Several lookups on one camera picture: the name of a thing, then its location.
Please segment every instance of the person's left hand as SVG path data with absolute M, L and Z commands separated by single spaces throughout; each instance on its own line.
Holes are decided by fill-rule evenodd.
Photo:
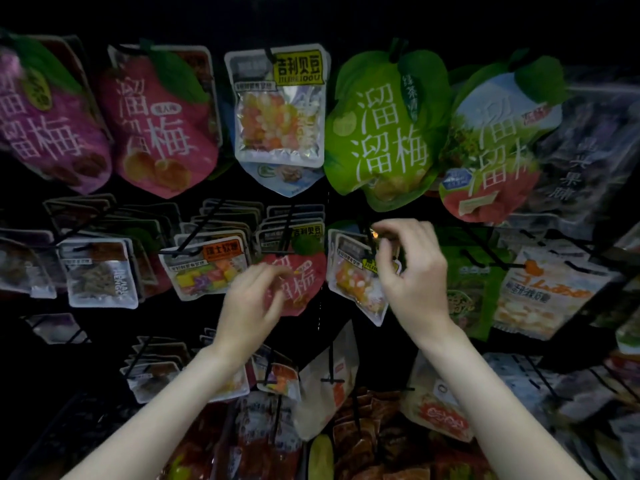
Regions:
M 285 298 L 276 279 L 290 273 L 286 266 L 260 263 L 236 277 L 222 305 L 211 350 L 234 366 L 244 364 L 280 320 Z M 273 291 L 273 301 L 266 310 L 268 289 Z

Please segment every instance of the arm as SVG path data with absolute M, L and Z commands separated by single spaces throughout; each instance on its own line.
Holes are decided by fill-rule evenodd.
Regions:
M 282 290 L 276 291 L 268 310 L 264 294 L 276 276 L 288 272 L 286 267 L 259 264 L 238 276 L 225 297 L 213 344 L 64 479 L 156 478 L 204 405 L 280 319 Z
M 399 236 L 407 269 L 396 276 L 383 239 L 376 261 L 398 321 L 453 391 L 478 443 L 502 480 L 588 479 L 533 418 L 449 318 L 447 261 L 433 226 L 414 219 L 374 225 Z

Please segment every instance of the purple dried fruit bag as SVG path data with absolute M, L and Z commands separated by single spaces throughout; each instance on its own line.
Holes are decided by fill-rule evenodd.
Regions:
M 58 45 L 82 71 L 66 42 Z M 111 154 L 89 88 L 38 40 L 12 36 L 8 46 L 0 47 L 0 139 L 37 173 L 81 194 L 97 190 L 111 176 Z

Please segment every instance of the forearm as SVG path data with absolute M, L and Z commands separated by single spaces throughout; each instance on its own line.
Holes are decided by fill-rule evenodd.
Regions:
M 65 480 L 156 478 L 204 405 L 240 367 L 220 355 L 204 349 Z
M 533 418 L 456 327 L 453 338 L 423 349 L 466 412 L 501 480 L 588 479 Z

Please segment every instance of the green snack package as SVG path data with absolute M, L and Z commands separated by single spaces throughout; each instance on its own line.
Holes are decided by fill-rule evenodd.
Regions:
M 451 115 L 439 56 L 417 50 L 389 62 L 363 52 L 340 69 L 338 101 L 326 121 L 324 172 L 341 195 L 363 188 L 377 212 L 420 197 L 437 177 Z
M 447 272 L 449 315 L 469 337 L 486 340 L 498 306 L 500 286 L 507 273 L 498 266 L 489 266 L 492 259 L 480 247 L 443 247 L 441 249 L 449 265 Z M 476 266 L 461 251 L 468 252 L 476 262 L 485 266 Z M 493 249 L 493 252 L 502 261 L 511 261 L 508 250 Z
M 535 187 L 540 169 L 530 149 L 562 122 L 567 98 L 560 62 L 546 55 L 509 72 L 490 64 L 456 93 L 439 187 L 444 206 L 466 222 L 503 222 Z

